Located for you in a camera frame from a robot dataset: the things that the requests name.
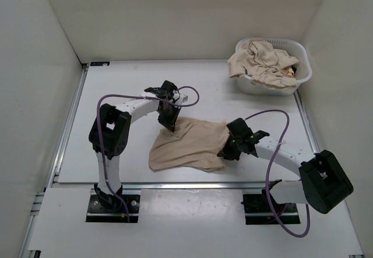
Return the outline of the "beige trousers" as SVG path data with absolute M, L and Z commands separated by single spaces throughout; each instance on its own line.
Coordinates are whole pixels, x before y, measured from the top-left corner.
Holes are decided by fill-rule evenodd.
M 152 171 L 189 167 L 205 172 L 222 171 L 225 163 L 218 153 L 229 133 L 227 122 L 180 117 L 174 131 L 163 129 L 149 152 Z

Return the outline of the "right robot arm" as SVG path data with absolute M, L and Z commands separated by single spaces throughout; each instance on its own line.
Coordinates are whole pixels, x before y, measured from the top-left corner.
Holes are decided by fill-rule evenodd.
M 338 162 L 327 150 L 313 153 L 275 140 L 262 130 L 253 132 L 238 118 L 227 124 L 228 139 L 219 151 L 225 160 L 239 160 L 245 153 L 275 164 L 296 174 L 296 181 L 269 181 L 262 193 L 262 205 L 268 211 L 282 204 L 307 204 L 327 214 L 354 191 L 353 185 Z

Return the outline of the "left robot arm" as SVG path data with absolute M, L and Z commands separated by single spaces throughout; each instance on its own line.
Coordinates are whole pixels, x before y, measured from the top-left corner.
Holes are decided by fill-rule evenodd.
M 124 103 L 103 103 L 106 98 L 125 98 Z M 127 204 L 122 198 L 119 177 L 119 157 L 125 150 L 131 125 L 152 112 L 158 113 L 158 122 L 173 131 L 181 105 L 188 96 L 181 94 L 178 87 L 164 81 L 161 87 L 148 87 L 139 96 L 106 95 L 99 100 L 96 119 L 89 133 L 98 161 L 99 181 L 94 190 L 99 202 L 108 211 L 126 212 Z

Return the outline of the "white plastic laundry basket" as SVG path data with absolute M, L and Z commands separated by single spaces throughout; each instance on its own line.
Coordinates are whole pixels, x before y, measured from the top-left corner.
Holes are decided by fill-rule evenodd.
M 243 75 L 236 80 L 236 85 L 242 93 L 263 96 L 290 96 L 302 83 L 307 82 L 312 76 L 312 69 L 309 64 L 305 48 L 294 40 L 286 38 L 265 37 L 265 41 L 271 43 L 273 48 L 285 50 L 290 56 L 298 58 L 300 63 L 294 65 L 296 86 L 287 89 L 268 88 L 262 84 L 252 81 L 249 75 Z

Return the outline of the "blue label sticker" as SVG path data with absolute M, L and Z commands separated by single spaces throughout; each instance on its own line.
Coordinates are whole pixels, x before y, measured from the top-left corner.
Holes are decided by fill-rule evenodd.
M 90 66 L 109 66 L 110 61 L 93 61 L 90 63 Z

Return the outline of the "beige clothes pile in basket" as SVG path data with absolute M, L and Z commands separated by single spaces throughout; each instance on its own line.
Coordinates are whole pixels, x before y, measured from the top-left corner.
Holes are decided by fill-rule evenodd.
M 294 65 L 298 58 L 290 56 L 285 50 L 276 49 L 262 39 L 246 40 L 228 59 L 230 78 L 250 76 L 254 83 L 270 89 L 289 89 L 295 87 Z

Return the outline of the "right aluminium rail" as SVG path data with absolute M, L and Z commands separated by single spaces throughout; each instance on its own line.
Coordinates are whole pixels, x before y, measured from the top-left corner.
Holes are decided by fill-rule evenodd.
M 297 104 L 298 111 L 299 111 L 301 119 L 302 119 L 302 123 L 304 125 L 304 129 L 305 129 L 305 132 L 306 132 L 306 136 L 307 136 L 309 145 L 310 145 L 310 147 L 311 147 L 311 149 L 314 153 L 318 153 L 318 152 L 320 152 L 318 142 L 317 142 L 316 137 L 314 135 L 314 131 L 312 129 L 311 123 L 308 119 L 308 115 L 305 111 L 304 104 L 302 103 L 301 94 L 298 90 L 295 91 L 294 98 L 295 98 L 295 102 Z

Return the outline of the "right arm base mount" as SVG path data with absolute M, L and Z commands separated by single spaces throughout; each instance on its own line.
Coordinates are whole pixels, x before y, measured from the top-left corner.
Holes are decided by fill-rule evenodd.
M 243 194 L 241 204 L 244 206 L 246 225 L 278 225 L 268 201 L 262 194 Z M 283 224 L 300 224 L 297 206 L 291 204 L 277 204 L 273 202 L 276 214 Z

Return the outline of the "front aluminium rail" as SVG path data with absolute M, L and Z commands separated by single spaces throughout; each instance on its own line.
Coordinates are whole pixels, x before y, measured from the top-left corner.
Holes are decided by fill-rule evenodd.
M 264 182 L 152 182 L 123 183 L 126 190 L 139 189 L 263 189 Z

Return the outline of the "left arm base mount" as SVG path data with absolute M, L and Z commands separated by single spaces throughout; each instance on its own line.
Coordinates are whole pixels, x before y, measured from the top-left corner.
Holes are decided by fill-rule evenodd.
M 96 194 L 90 195 L 86 213 L 86 222 L 99 223 L 131 223 L 135 224 L 139 219 L 140 195 L 122 195 L 129 211 L 129 217 L 121 201 L 109 207 Z

